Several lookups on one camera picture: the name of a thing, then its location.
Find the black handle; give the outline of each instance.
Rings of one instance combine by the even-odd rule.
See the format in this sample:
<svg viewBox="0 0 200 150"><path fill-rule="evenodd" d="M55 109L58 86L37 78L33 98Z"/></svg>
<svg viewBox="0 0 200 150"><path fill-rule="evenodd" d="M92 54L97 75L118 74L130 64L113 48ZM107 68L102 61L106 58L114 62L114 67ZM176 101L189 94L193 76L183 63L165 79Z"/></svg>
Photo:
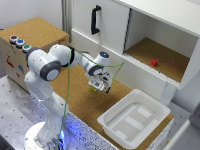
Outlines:
<svg viewBox="0 0 200 150"><path fill-rule="evenodd" d="M101 7L96 5L96 8L92 10L92 24L91 24L91 31L92 35L98 33L100 30L96 28L96 12L101 10Z"/></svg>

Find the brown box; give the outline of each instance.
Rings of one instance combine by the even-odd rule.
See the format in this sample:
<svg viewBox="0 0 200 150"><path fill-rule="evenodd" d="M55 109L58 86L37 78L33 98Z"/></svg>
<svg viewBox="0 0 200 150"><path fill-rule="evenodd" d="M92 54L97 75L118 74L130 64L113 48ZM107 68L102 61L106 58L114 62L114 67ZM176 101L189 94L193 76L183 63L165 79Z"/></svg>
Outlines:
<svg viewBox="0 0 200 150"><path fill-rule="evenodd" d="M28 91L24 77L29 71L26 54L9 42L10 36L17 35L32 47L48 52L54 44L69 45L69 35L47 21L36 17L0 31L0 50L7 75Z"/></svg>

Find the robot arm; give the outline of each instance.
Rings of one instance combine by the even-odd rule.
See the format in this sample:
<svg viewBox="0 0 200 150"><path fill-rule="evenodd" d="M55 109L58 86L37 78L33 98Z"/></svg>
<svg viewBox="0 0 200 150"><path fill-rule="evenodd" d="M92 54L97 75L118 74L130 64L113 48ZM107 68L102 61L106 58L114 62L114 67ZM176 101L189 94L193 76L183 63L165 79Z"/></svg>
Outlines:
<svg viewBox="0 0 200 150"><path fill-rule="evenodd" d="M89 85L94 87L95 90L108 93L113 75L107 71L106 67L100 66L109 65L109 55L105 52L100 52L94 59L88 52L82 52L83 56L72 47L54 45L48 53L39 48L32 48L28 51L26 58L30 70L34 71L40 78L48 82L57 78L61 67L69 66L70 52L70 68L80 64L86 70L86 77L90 79Z"/></svg>

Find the green cable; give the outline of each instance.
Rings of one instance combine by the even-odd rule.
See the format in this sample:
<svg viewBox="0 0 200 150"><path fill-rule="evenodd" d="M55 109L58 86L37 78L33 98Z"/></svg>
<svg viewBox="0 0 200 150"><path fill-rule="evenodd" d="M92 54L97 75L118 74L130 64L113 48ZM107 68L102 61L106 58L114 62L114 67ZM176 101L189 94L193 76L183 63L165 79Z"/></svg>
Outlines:
<svg viewBox="0 0 200 150"><path fill-rule="evenodd" d="M111 66L104 66L104 65L101 65L101 64L98 64L94 61L92 61L91 59L89 59L87 56L85 56L83 53L81 53L80 51L78 50L75 50L76 52L78 52L79 54L81 54L82 56L84 56L85 58L87 58L89 61L91 61L92 63L96 64L96 65L99 65L99 66L103 66L103 67L117 67L117 66L120 66L119 69L117 70L116 74L114 75L113 77L113 80L112 80L112 83L110 85L110 87L112 86L119 70L122 68L122 66L124 65L124 62L123 63L120 63L118 65L111 65ZM67 101L68 101L68 97L69 97L69 87L70 87L70 59L71 59L71 51L69 53L69 66L68 66L68 91L67 91L67 97L66 97L66 101L65 101L65 110L64 110L64 117L63 117L63 120L62 120L62 126L60 128L60 134L61 134L61 131L63 129L63 126L64 126L64 121L65 121L65 114L66 114L66 111L67 111ZM56 143L56 149L58 150L58 143L59 143L59 139L60 139L60 134L59 134L59 137L57 139L57 143Z"/></svg>

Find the brown work surface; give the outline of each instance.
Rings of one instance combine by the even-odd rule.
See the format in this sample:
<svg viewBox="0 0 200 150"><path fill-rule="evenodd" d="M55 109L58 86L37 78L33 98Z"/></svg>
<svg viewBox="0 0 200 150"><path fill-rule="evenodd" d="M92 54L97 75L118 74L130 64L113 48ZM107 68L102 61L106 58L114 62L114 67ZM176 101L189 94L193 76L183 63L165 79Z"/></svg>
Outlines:
<svg viewBox="0 0 200 150"><path fill-rule="evenodd" d="M152 59L157 59L158 65L153 68L178 82L181 82L190 60L149 38L143 39L125 53L149 66Z"/></svg>
<svg viewBox="0 0 200 150"><path fill-rule="evenodd" d="M26 39L26 44L31 44L32 47L44 47L60 38L68 36L66 32L40 17L19 23L0 32L0 36L7 42L9 42L12 35L17 35L19 39Z"/></svg>
<svg viewBox="0 0 200 150"><path fill-rule="evenodd" d="M67 80L68 70L63 68L59 77L51 82L54 91L64 99L67 96ZM131 92L131 89L115 81L109 94L98 91L94 92L90 89L88 81L85 77L85 71L81 66L77 65L70 69L69 110L120 150L123 150L124 148L105 134L103 127L97 122L97 118ZM170 114L137 150L145 150L172 119L173 115Z"/></svg>

